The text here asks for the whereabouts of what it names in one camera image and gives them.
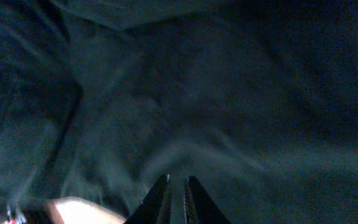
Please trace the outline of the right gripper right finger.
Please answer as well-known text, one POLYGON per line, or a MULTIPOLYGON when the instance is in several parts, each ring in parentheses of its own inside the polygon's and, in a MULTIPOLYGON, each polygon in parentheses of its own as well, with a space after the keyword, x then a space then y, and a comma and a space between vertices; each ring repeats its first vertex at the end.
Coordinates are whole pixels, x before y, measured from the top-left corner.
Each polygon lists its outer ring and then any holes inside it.
POLYGON ((183 203, 186 224, 231 224, 195 176, 185 180, 183 203))

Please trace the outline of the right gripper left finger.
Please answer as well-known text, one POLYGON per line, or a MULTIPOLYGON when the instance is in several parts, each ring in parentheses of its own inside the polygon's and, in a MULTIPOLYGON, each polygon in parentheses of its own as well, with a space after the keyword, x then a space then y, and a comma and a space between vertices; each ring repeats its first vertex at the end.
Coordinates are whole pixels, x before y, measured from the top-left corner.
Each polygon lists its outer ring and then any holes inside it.
POLYGON ((169 224, 172 193, 170 175, 161 175, 124 224, 169 224))

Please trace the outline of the black t-shirt with white print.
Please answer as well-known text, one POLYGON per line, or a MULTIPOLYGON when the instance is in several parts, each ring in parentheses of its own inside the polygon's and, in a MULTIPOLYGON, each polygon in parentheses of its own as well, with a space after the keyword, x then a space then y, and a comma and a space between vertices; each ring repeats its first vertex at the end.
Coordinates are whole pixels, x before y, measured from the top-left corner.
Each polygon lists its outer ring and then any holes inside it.
POLYGON ((358 223, 358 1, 0 1, 0 223, 129 218, 198 178, 232 223, 358 223))

